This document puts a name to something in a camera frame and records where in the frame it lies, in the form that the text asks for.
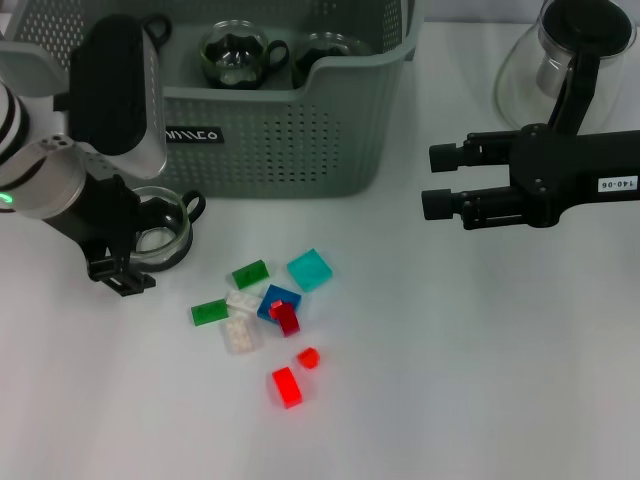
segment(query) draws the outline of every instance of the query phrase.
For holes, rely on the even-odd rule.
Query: label sticker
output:
[[[167,143],[224,143],[220,127],[167,127]]]
[[[638,190],[638,177],[601,178],[598,193],[627,192]]]

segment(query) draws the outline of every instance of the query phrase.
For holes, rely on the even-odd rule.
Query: lego brick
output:
[[[296,311],[290,303],[284,303],[281,300],[275,302],[271,306],[269,314],[271,315],[271,318],[278,321],[278,324],[282,329],[282,334],[285,337],[290,337],[294,333],[298,333],[300,331]]]
[[[249,323],[250,316],[244,312],[233,312],[224,324],[227,342],[233,353],[242,354],[255,350]]]
[[[333,272],[315,249],[296,258],[287,268],[304,292],[318,288],[333,276]]]
[[[227,295],[227,307],[252,315],[258,313],[258,307],[261,303],[262,299],[260,297],[255,297],[238,290],[231,290],[229,295]]]
[[[269,315],[271,305],[278,300],[281,300],[284,303],[290,303],[291,305],[293,305],[294,310],[298,310],[301,299],[302,297],[297,293],[290,292],[289,290],[285,290],[284,288],[276,287],[275,285],[269,285],[269,289],[264,295],[262,303],[258,308],[258,317],[262,318],[263,320],[268,320],[272,323],[278,323],[275,319],[271,318],[271,315]]]
[[[272,373],[273,381],[278,387],[284,408],[291,408],[302,403],[302,394],[289,367]]]
[[[305,351],[298,354],[298,362],[304,368],[312,370],[318,366],[320,362],[320,355],[315,348],[307,348]]]
[[[191,307],[191,316],[193,317],[193,324],[196,327],[222,320],[229,316],[227,302],[224,300],[216,300],[215,302]]]
[[[236,270],[232,275],[236,285],[238,285],[238,289],[242,290],[265,278],[269,278],[269,271],[265,263],[262,260],[258,260],[251,265]]]

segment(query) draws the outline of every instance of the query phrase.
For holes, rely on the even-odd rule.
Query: perforated basket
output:
[[[403,61],[424,18],[421,0],[25,0],[7,30],[13,42],[0,49],[0,74],[26,78],[38,71],[39,93],[60,91],[72,49],[99,19],[158,12],[174,24],[160,58],[167,125],[220,127],[225,143],[170,144],[165,171],[147,183],[207,196],[282,198],[348,195],[371,182]],[[197,46],[213,24],[228,19],[249,20],[292,50],[304,34],[331,31],[380,53],[324,58],[298,90],[290,68],[261,90],[214,90]],[[15,42],[44,50],[30,46],[17,55],[25,46]],[[116,172],[99,157],[87,166],[98,178]]]

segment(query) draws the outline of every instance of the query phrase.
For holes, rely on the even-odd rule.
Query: white lego brick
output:
[[[248,293],[239,292],[238,290],[231,290],[227,295],[227,306],[232,310],[239,310],[241,312],[255,315],[258,313],[258,307],[262,303],[260,297],[254,297]]]
[[[249,315],[244,312],[233,312],[231,317],[226,320],[227,341],[233,353],[249,353],[255,350],[249,326],[250,321]]]

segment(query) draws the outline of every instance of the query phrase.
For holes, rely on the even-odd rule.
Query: glass pitcher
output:
[[[600,57],[595,93],[579,132],[597,133],[615,105],[635,22],[609,0],[547,0],[496,82],[498,110],[514,129],[549,122],[577,52]]]

